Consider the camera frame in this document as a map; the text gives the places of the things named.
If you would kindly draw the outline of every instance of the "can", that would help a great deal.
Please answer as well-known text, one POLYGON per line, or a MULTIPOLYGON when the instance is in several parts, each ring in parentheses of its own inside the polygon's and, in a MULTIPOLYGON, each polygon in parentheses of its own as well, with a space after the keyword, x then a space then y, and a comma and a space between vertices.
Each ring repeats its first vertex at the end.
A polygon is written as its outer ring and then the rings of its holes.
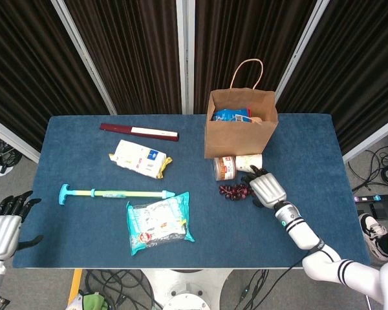
POLYGON ((250 165, 254 165, 258 169, 261 169, 263 167, 262 155, 255 154, 255 155, 242 155, 242 156, 235 157, 235 166, 238 171, 253 173, 253 169, 250 168, 250 165))
POLYGON ((232 180, 236 176, 235 159, 233 156, 214 158, 216 181, 232 180))

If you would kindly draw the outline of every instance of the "metal frame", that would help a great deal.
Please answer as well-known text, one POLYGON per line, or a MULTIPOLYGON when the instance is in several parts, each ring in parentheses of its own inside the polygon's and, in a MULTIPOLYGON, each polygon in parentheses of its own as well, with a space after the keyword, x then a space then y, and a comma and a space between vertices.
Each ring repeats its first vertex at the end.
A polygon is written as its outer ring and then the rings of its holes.
POLYGON ((103 99, 103 102, 105 102, 106 107, 111 115, 117 115, 116 108, 111 100, 111 97, 108 94, 107 89, 105 88, 105 85, 103 84, 103 81, 98 73, 98 70, 95 67, 95 64, 93 63, 93 60, 91 56, 88 53, 88 50, 85 46, 85 43, 83 42, 83 39, 79 33, 79 30, 76 28, 76 25, 73 21, 72 16, 69 13, 69 10, 64 2, 64 0, 51 0, 52 4, 56 10, 56 12, 59 15, 59 18, 61 19, 63 26, 65 26, 65 29, 72 40, 76 50, 79 53, 79 56, 81 57, 83 64, 85 65, 86 69, 88 70, 89 75, 91 76, 92 80, 94 81, 96 88, 98 89, 99 93, 101 94, 101 97, 103 99))
POLYGON ((195 0, 175 0, 178 58, 180 61, 181 109, 194 113, 195 0))
POLYGON ((303 30, 302 36, 300 37, 299 42, 296 45, 296 48, 293 52, 292 58, 290 58, 289 64, 283 73, 283 76, 279 82, 279 85, 276 88, 275 92, 275 104, 281 97, 287 83, 289 82, 290 76, 292 76, 293 71, 296 68, 297 63, 300 60, 300 57, 305 50, 309 39, 312 37, 313 32, 315 31, 316 26, 319 23, 326 7, 329 4, 329 0, 317 0, 315 7, 312 11, 312 14, 309 17, 308 23, 306 24, 305 29, 303 30))
POLYGON ((343 162, 347 163, 351 159, 355 158, 359 153, 363 152, 364 150, 368 149, 371 145, 375 144, 376 142, 380 141, 383 137, 388 135, 388 123, 382 126, 380 129, 378 129, 376 132, 371 134, 368 138, 363 140, 360 144, 355 146, 352 150, 350 150, 348 153, 343 155, 343 162))
POLYGON ((33 149, 25 140, 0 123, 0 139, 11 145, 35 163, 39 162, 40 153, 33 149))

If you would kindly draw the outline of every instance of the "robotic arm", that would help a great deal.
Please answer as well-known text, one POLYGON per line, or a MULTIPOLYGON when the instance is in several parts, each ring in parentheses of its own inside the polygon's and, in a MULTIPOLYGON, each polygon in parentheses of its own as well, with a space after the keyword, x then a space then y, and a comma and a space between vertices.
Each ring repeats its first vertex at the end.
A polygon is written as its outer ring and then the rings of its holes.
MULTIPOLYGON (((16 251, 32 247, 43 239, 43 236, 40 235, 29 242, 19 242, 21 224, 33 205, 41 201, 32 199, 25 204, 25 200, 32 193, 28 191, 20 196, 9 196, 0 203, 0 287, 6 274, 4 261, 12 257, 16 251)), ((0 310, 3 310, 9 303, 9 300, 0 297, 0 310)))
POLYGON ((302 261, 306 274, 313 280, 346 285, 384 304, 388 310, 388 263, 379 271, 352 260, 342 260, 314 233, 297 207, 286 201, 286 192, 274 176, 263 169, 254 170, 257 177, 250 181, 250 186, 259 201, 274 209, 275 217, 300 249, 310 251, 302 261))

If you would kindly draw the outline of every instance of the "black stripe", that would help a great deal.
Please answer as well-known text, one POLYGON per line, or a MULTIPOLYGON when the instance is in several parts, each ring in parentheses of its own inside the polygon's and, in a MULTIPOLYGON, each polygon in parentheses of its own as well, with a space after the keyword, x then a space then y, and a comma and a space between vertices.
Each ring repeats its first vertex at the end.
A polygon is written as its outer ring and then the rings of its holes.
POLYGON ((343 284, 345 284, 346 286, 348 286, 347 285, 347 282, 345 281, 345 269, 351 264, 351 263, 353 263, 354 261, 353 260, 351 260, 349 263, 347 263, 346 265, 345 265, 345 267, 342 269, 342 281, 343 281, 343 284))
POLYGON ((338 279, 339 279, 339 281, 343 284, 343 282, 342 282, 342 279, 341 279, 341 267, 342 267, 342 265, 344 264, 344 263, 346 263, 346 262, 348 262, 349 260, 343 260, 342 262, 341 262, 341 264, 339 265, 339 268, 338 268, 338 279))
POLYGON ((287 227, 289 227, 289 226, 290 226, 290 224, 292 224, 292 223, 296 222, 297 220, 300 220, 301 218, 302 218, 302 217, 301 217, 301 216, 299 216, 298 218, 295 218, 294 220, 292 220, 292 221, 288 222, 288 223, 287 223, 287 225, 285 226, 285 229, 287 229, 287 227))
POLYGON ((332 259, 331 255, 329 255, 328 253, 326 253, 324 250, 320 250, 320 252, 325 253, 325 254, 329 257, 329 259, 330 259, 331 262, 334 261, 334 260, 332 259))
POLYGON ((304 219, 302 219, 300 222, 297 222, 297 223, 293 224, 292 226, 290 226, 290 227, 286 230, 286 232, 288 233, 289 231, 292 230, 293 227, 295 227, 295 226, 297 226, 297 225, 299 225, 299 224, 302 224, 302 223, 306 223, 304 219))

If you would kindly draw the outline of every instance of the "round metal base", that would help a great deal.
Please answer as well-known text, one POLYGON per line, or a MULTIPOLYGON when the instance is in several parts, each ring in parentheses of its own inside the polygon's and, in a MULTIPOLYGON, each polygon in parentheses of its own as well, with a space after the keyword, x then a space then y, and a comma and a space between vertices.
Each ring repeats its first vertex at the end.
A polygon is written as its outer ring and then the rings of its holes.
POLYGON ((163 310, 210 310, 210 308, 201 297, 182 293, 168 300, 163 310))
MULTIPOLYGON (((222 287, 233 269, 205 269, 196 273, 180 273, 169 269, 142 269, 147 276, 154 291, 155 300, 166 305, 179 294, 180 287, 186 289, 191 295, 199 297, 211 310, 220 309, 220 295, 222 287)), ((203 308, 181 308, 181 309, 203 309, 203 308)))

